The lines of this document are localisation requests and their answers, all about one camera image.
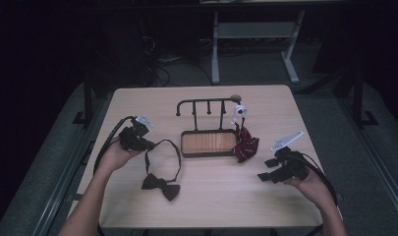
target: dark background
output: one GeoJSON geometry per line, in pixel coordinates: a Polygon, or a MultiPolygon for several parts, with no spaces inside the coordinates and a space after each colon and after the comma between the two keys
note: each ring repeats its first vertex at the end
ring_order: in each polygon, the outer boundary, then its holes
{"type": "MultiPolygon", "coordinates": [[[[92,4],[86,0],[0,0],[0,219],[58,113],[88,71],[99,96],[118,87],[150,83],[145,65],[153,62],[137,49],[143,47],[141,31],[133,24],[137,16],[69,11],[92,4]],[[130,45],[114,39],[119,30],[127,34],[130,45]],[[131,53],[120,54],[117,48],[121,46],[131,53]],[[130,66],[122,71],[121,63],[128,61],[130,66]]],[[[398,3],[327,10],[308,11],[301,31],[302,38],[317,37],[323,42],[313,69],[333,73],[359,63],[365,81],[380,92],[398,120],[398,3]]],[[[197,25],[196,16],[157,14],[152,19],[153,33],[173,43],[168,47],[182,43],[169,36],[174,35],[171,30],[182,30],[182,38],[211,33],[186,26],[197,25]],[[179,24],[157,24],[160,18],[179,24]]]]}

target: wooden tabletop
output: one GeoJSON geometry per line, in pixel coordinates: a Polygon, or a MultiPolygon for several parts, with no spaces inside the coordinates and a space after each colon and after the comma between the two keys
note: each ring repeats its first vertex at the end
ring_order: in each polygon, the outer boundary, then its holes
{"type": "MultiPolygon", "coordinates": [[[[305,134],[289,148],[310,155],[319,166],[310,135],[294,97],[285,86],[125,88],[114,93],[100,129],[78,193],[82,194],[92,177],[97,154],[116,124],[127,116],[146,116],[154,127],[144,137],[152,142],[163,139],[181,143],[181,133],[194,129],[192,106],[183,104],[176,116],[177,103],[183,99],[242,97],[248,108],[245,126],[260,138],[257,154],[244,163],[235,156],[182,158],[176,184],[179,195],[168,202],[159,189],[142,190],[146,177],[143,154],[129,160],[115,171],[107,185],[101,210],[102,227],[130,228],[218,228],[218,227],[288,227],[321,224],[317,208],[291,186],[261,182],[257,174],[269,170],[264,162],[273,157],[275,140],[305,134]]],[[[226,102],[223,128],[230,123],[235,103],[226,102]]],[[[219,103],[198,103],[198,127],[219,127],[219,103]]],[[[123,127],[132,126],[127,121],[123,127]]],[[[175,150],[161,144],[149,152],[149,171],[170,180],[178,169],[175,150]]]]}

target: wire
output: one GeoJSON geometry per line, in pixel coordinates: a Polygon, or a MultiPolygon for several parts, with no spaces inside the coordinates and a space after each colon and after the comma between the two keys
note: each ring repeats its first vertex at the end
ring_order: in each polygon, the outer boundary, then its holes
{"type": "Polygon", "coordinates": [[[119,142],[120,140],[115,140],[115,141],[113,141],[112,143],[110,143],[108,146],[107,146],[107,148],[110,148],[113,144],[115,144],[116,142],[119,142]]]}
{"type": "Polygon", "coordinates": [[[208,74],[208,72],[205,69],[203,69],[200,65],[197,65],[195,63],[192,63],[192,62],[177,62],[177,63],[168,64],[168,65],[162,65],[162,67],[176,66],[176,65],[191,65],[191,66],[195,66],[195,67],[201,69],[204,72],[204,74],[206,75],[206,77],[208,78],[208,80],[210,81],[210,84],[212,85],[211,76],[208,74]]]}
{"type": "Polygon", "coordinates": [[[219,41],[219,55],[220,57],[238,57],[245,53],[245,47],[235,43],[235,40],[220,40],[219,41]]]}
{"type": "Polygon", "coordinates": [[[320,179],[323,181],[324,185],[325,185],[325,186],[327,187],[327,189],[329,190],[330,195],[331,195],[332,198],[333,198],[333,201],[334,201],[335,204],[337,205],[337,196],[336,196],[336,192],[335,192],[333,186],[331,185],[331,183],[327,180],[327,178],[326,178],[326,176],[324,175],[324,173],[321,171],[321,169],[318,167],[318,165],[315,163],[315,161],[314,161],[311,157],[309,157],[308,155],[303,154],[303,153],[301,153],[301,154],[307,156],[308,158],[310,158],[310,159],[312,160],[312,162],[315,164],[315,166],[312,165],[311,163],[309,163],[308,161],[306,161],[305,159],[300,159],[300,158],[298,158],[298,157],[296,157],[296,156],[293,156],[293,155],[291,155],[291,154],[288,154],[287,157],[293,158],[293,159],[296,159],[296,160],[298,160],[298,161],[303,162],[303,163],[304,163],[306,166],[308,166],[312,171],[314,171],[314,172],[318,175],[318,177],[320,177],[320,179]]]}
{"type": "Polygon", "coordinates": [[[166,87],[167,85],[172,85],[172,86],[175,86],[175,87],[179,87],[179,85],[170,82],[171,75],[170,75],[170,73],[167,70],[163,69],[162,67],[157,67],[156,69],[164,72],[167,75],[167,80],[164,80],[157,73],[155,73],[155,77],[156,77],[155,86],[156,87],[158,87],[158,82],[161,83],[162,87],[166,87]]]}
{"type": "MultiPolygon", "coordinates": [[[[130,78],[131,75],[126,72],[123,68],[121,68],[120,66],[114,64],[113,62],[111,62],[105,55],[103,55],[100,51],[98,51],[96,48],[94,48],[90,43],[88,43],[87,41],[85,42],[87,47],[89,49],[91,49],[93,52],[95,52],[101,59],[103,59],[105,62],[107,62],[109,65],[111,65],[113,68],[115,68],[118,72],[122,73],[124,76],[130,78]]],[[[148,57],[151,57],[151,53],[147,52],[147,51],[143,51],[148,57]]]]}
{"type": "Polygon", "coordinates": [[[178,60],[181,60],[181,59],[184,59],[184,57],[172,57],[172,58],[168,58],[168,59],[159,58],[158,62],[171,63],[171,62],[178,61],[178,60]]]}
{"type": "Polygon", "coordinates": [[[213,40],[211,39],[200,39],[199,43],[203,43],[204,46],[201,46],[199,49],[203,52],[207,51],[207,49],[211,49],[211,46],[213,45],[213,40]]]}
{"type": "Polygon", "coordinates": [[[148,39],[150,41],[152,41],[152,47],[149,49],[149,51],[153,51],[153,49],[155,49],[155,40],[153,39],[153,37],[150,36],[143,36],[143,39],[148,39]]]}
{"type": "Polygon", "coordinates": [[[302,153],[302,155],[305,156],[305,157],[308,157],[312,161],[312,163],[314,163],[315,167],[317,167],[317,169],[320,170],[320,167],[317,165],[317,163],[315,163],[315,161],[309,155],[304,154],[304,153],[302,153]]]}
{"type": "MultiPolygon", "coordinates": [[[[100,163],[101,158],[103,157],[103,155],[106,153],[107,149],[113,145],[114,143],[120,141],[114,141],[110,144],[110,141],[113,139],[113,137],[115,136],[116,132],[119,130],[119,128],[123,125],[123,123],[125,123],[126,120],[134,118],[133,116],[128,116],[123,118],[122,120],[119,121],[119,123],[115,126],[115,128],[113,128],[112,132],[110,132],[109,137],[107,137],[106,141],[104,142],[103,146],[101,147],[100,152],[98,153],[97,159],[94,162],[94,167],[93,167],[93,175],[95,173],[95,171],[97,170],[98,164],[100,163]]],[[[97,233],[100,236],[105,236],[103,230],[101,229],[100,223],[97,223],[97,233]]]]}

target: black metal stand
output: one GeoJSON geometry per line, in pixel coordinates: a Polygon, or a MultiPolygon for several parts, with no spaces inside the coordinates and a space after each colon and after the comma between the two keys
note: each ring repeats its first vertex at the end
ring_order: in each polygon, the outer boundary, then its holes
{"type": "Polygon", "coordinates": [[[84,124],[84,128],[86,128],[89,125],[92,118],[91,84],[88,77],[88,73],[85,76],[84,90],[85,90],[85,112],[78,112],[76,117],[74,118],[73,124],[84,124]]]}
{"type": "Polygon", "coordinates": [[[356,123],[363,128],[365,125],[378,125],[375,117],[373,117],[370,111],[365,111],[368,119],[362,119],[362,100],[363,100],[363,91],[364,91],[364,80],[363,76],[359,71],[357,71],[357,75],[354,81],[354,104],[353,104],[353,116],[356,123]]]}
{"type": "Polygon", "coordinates": [[[213,152],[194,152],[194,153],[186,153],[184,152],[184,146],[183,146],[183,138],[187,135],[199,135],[199,134],[228,134],[231,133],[233,134],[233,137],[236,137],[236,131],[232,129],[223,129],[223,115],[226,114],[226,107],[225,107],[225,101],[230,100],[233,102],[238,103],[238,105],[241,104],[241,97],[238,95],[232,95],[230,98],[209,98],[209,99],[188,99],[188,100],[182,100],[177,104],[177,116],[180,116],[180,106],[183,103],[191,103],[193,106],[193,112],[192,115],[194,116],[195,120],[195,129],[193,131],[184,131],[181,134],[181,153],[183,154],[183,157],[208,157],[208,156],[226,156],[226,155],[233,155],[232,150],[228,151],[213,151],[213,152]],[[207,103],[207,114],[211,114],[211,109],[210,109],[210,102],[211,101],[220,101],[220,125],[218,130],[199,130],[198,128],[198,117],[197,117],[197,111],[196,111],[196,103],[197,102],[206,102],[207,103]]]}

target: bow tie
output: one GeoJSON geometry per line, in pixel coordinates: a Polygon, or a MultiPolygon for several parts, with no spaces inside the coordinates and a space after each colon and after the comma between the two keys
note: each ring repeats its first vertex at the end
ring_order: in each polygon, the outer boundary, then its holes
{"type": "Polygon", "coordinates": [[[161,189],[162,194],[168,201],[172,201],[180,192],[180,185],[167,185],[164,179],[158,179],[153,174],[148,174],[143,180],[142,188],[144,190],[161,189]]]}

